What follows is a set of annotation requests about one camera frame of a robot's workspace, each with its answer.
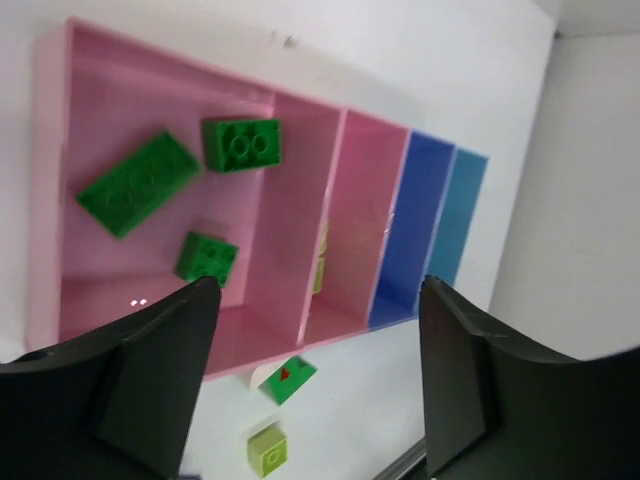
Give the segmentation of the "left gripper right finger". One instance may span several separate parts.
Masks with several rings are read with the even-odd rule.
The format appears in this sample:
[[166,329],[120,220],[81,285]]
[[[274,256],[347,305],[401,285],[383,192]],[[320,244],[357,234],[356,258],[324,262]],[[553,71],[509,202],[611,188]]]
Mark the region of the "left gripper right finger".
[[419,302],[435,479],[635,479],[639,352],[578,360],[428,276]]

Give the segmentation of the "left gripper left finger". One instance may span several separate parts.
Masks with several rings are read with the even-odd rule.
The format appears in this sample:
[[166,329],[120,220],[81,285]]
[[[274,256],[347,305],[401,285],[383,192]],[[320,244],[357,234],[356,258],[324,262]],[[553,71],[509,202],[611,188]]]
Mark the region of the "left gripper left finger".
[[201,278],[1,367],[5,479],[175,479],[220,310]]

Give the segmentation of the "lime lego with flower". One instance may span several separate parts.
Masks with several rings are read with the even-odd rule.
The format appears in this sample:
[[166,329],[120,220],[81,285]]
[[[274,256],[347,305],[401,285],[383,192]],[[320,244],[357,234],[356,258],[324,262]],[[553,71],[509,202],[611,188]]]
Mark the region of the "lime lego with flower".
[[287,436],[277,422],[271,423],[247,441],[247,458],[256,475],[265,478],[288,460]]

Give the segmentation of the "green on yellow lego stack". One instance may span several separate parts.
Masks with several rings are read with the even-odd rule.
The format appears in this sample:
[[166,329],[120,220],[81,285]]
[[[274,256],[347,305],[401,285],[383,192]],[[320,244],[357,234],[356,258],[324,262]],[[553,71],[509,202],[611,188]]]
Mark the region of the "green on yellow lego stack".
[[189,231],[174,273],[186,282],[211,276],[224,288],[236,261],[238,247],[224,240]]

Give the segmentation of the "green slope lego with white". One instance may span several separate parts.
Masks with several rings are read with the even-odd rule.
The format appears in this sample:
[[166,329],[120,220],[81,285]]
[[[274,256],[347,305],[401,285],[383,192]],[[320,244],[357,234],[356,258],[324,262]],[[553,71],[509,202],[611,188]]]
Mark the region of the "green slope lego with white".
[[314,365],[300,356],[294,356],[256,367],[249,376],[248,385],[281,406],[316,372]]

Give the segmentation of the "green long lego plate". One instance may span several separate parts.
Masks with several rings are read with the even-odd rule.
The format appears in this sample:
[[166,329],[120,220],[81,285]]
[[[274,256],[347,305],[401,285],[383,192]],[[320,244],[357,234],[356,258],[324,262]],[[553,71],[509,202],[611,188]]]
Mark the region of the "green long lego plate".
[[147,140],[76,195],[76,201],[121,239],[201,173],[196,157],[169,131]]

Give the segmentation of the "green square lego brick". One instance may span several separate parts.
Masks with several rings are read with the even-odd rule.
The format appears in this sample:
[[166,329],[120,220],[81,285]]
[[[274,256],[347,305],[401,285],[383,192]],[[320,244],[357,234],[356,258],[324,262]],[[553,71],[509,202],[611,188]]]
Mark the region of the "green square lego brick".
[[200,126],[204,161],[211,171],[231,174],[281,164],[277,119],[204,119]]

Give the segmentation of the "lime lego brick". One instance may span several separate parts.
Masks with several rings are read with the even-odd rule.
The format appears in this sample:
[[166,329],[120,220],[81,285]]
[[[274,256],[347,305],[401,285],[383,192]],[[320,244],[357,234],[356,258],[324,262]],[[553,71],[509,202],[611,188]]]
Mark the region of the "lime lego brick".
[[321,245],[318,252],[318,259],[316,262],[316,273],[315,273],[314,284],[312,289],[313,295],[319,293],[322,290],[324,266],[325,266],[325,255],[327,250],[328,230],[329,230],[328,223],[325,223],[321,232]]

